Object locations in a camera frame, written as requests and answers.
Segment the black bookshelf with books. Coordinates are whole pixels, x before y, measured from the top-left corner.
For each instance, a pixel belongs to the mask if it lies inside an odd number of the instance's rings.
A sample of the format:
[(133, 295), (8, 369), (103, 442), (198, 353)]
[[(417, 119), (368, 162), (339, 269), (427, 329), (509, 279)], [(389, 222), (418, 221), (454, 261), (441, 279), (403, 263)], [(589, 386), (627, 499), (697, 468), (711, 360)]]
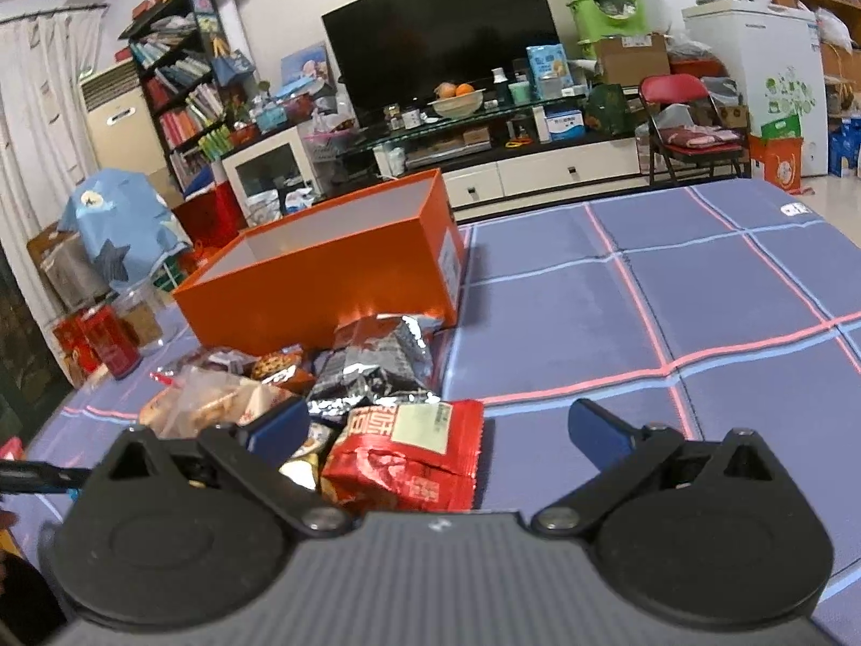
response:
[(136, 66), (168, 171), (187, 187), (234, 148), (230, 124), (250, 77), (228, 82), (217, 71), (232, 50), (216, 0), (144, 0), (119, 39)]

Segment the blue shark plush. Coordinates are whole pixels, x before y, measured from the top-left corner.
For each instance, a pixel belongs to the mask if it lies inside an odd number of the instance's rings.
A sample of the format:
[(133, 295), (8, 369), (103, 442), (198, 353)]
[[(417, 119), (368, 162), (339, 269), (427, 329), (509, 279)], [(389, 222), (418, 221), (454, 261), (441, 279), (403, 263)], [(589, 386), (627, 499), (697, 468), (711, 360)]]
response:
[(150, 280), (168, 258), (191, 248), (146, 175), (123, 169), (101, 169), (81, 182), (58, 229), (80, 235), (96, 273), (117, 292)]

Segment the silver foil snack bag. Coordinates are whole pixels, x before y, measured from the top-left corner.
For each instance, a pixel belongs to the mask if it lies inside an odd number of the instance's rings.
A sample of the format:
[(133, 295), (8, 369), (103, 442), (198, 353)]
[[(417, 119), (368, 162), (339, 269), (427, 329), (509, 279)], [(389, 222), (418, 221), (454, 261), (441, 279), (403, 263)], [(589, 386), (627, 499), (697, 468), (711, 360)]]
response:
[(308, 394), (312, 417), (342, 423), (365, 404), (433, 397), (433, 334), (423, 313), (369, 315), (340, 327)]

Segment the red snack bag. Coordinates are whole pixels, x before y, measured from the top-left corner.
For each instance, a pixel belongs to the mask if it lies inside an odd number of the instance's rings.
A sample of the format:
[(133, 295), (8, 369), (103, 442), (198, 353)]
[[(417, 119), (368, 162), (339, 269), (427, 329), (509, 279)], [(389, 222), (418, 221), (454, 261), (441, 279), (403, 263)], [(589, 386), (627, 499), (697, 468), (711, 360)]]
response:
[(322, 467), (321, 493), (355, 515), (473, 508), (484, 407), (365, 405), (353, 410)]

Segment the clear plastic jar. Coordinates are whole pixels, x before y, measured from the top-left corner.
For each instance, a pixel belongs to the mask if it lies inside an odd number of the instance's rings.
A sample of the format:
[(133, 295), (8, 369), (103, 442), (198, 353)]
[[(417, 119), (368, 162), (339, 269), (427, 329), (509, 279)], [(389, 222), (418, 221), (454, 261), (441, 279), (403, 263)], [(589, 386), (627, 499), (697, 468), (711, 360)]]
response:
[(143, 356), (168, 346), (178, 334), (177, 324), (172, 321), (160, 290), (152, 282), (142, 280), (121, 290), (112, 301), (112, 307)]

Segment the white tv cabinet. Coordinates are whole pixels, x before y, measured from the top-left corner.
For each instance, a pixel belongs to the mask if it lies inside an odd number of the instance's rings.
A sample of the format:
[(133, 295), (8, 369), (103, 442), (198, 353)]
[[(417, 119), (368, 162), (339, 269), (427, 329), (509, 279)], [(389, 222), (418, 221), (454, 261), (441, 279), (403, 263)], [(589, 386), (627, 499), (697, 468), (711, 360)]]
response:
[(442, 178), (459, 222), (648, 187), (632, 137), (494, 160)]

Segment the red folding chair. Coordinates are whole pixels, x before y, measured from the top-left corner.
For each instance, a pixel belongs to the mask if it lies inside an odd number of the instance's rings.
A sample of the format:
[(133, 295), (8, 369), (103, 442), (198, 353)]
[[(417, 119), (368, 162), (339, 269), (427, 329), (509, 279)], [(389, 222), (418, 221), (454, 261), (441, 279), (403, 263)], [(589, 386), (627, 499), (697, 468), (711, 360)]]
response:
[(681, 169), (715, 178), (719, 168), (740, 177), (746, 156), (741, 131), (722, 123), (717, 102), (702, 80), (691, 74), (661, 74), (639, 84), (639, 100), (646, 115), (648, 182), (658, 184), (658, 159), (671, 185)]

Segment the black flat television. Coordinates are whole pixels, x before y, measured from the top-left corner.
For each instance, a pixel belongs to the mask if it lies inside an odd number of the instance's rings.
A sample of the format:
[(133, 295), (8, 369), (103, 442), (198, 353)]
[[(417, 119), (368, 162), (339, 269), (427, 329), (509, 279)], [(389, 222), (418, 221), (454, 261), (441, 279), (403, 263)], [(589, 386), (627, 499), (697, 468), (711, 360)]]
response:
[(531, 45), (556, 44), (547, 0), (356, 0), (322, 16), (359, 123), (425, 103), (441, 83), (492, 84)]

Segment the blue plaid tablecloth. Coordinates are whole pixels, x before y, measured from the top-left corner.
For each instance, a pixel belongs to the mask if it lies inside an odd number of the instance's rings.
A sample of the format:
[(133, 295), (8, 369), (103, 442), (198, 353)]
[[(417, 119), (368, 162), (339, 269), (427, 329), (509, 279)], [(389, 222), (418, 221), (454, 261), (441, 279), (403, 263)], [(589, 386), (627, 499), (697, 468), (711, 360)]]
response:
[(442, 388), (495, 422), (484, 503), (535, 510), (590, 473), (580, 395), (635, 422), (752, 426), (835, 544), (818, 618), (859, 639), (859, 252), (753, 179), (588, 201), (469, 232)]

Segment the clear bread bag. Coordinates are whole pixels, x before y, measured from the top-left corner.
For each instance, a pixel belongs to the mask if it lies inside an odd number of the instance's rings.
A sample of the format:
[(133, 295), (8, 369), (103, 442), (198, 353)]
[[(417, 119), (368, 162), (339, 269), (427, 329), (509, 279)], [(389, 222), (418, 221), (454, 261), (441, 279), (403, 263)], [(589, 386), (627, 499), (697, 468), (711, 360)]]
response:
[(159, 439), (195, 438), (217, 423), (246, 426), (281, 403), (298, 398), (286, 389), (197, 366), (185, 366), (139, 413), (139, 423)]

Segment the fruit bowl with oranges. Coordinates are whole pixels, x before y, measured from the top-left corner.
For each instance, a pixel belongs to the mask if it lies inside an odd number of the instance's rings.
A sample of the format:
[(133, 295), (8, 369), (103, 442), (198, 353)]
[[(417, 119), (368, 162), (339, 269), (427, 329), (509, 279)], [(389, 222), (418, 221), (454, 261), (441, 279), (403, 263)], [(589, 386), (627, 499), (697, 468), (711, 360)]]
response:
[(483, 89), (474, 89), (468, 83), (454, 85), (445, 82), (435, 89), (435, 99), (430, 106), (438, 117), (461, 120), (477, 113), (482, 108), (483, 101)]

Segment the white air conditioner unit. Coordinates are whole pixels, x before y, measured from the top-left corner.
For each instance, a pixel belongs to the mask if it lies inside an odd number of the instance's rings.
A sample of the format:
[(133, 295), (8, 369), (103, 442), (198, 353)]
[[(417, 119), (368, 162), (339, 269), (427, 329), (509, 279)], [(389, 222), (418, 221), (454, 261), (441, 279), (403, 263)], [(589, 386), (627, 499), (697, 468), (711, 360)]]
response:
[(153, 175), (166, 169), (164, 152), (133, 60), (80, 80), (90, 143), (102, 168)]

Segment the brown chocolate cookie packet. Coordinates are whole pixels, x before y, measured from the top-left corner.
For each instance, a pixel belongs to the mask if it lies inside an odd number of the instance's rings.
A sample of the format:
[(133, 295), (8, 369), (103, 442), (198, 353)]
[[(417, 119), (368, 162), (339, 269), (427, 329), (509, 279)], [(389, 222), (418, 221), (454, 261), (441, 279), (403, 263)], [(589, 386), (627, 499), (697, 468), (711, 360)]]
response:
[(251, 378), (273, 385), (307, 385), (314, 375), (305, 350), (292, 346), (261, 356), (252, 366)]

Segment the white chest freezer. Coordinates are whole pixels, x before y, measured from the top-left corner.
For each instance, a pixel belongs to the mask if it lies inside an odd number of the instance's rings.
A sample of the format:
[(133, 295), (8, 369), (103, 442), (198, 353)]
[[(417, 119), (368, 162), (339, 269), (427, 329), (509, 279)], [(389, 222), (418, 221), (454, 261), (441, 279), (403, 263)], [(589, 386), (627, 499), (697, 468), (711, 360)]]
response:
[(758, 136), (788, 117), (800, 121), (801, 173), (828, 170), (828, 108), (816, 16), (771, 0), (714, 0), (683, 10), (690, 38), (724, 64)]

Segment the brown cardboard box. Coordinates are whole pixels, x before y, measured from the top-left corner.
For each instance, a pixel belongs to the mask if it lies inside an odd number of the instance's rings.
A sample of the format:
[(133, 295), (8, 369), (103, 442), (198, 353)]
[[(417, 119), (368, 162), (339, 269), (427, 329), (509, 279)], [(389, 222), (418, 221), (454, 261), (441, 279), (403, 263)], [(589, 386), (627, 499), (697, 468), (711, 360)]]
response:
[(638, 88), (642, 80), (670, 73), (666, 37), (660, 32), (603, 38), (594, 53), (604, 83)]

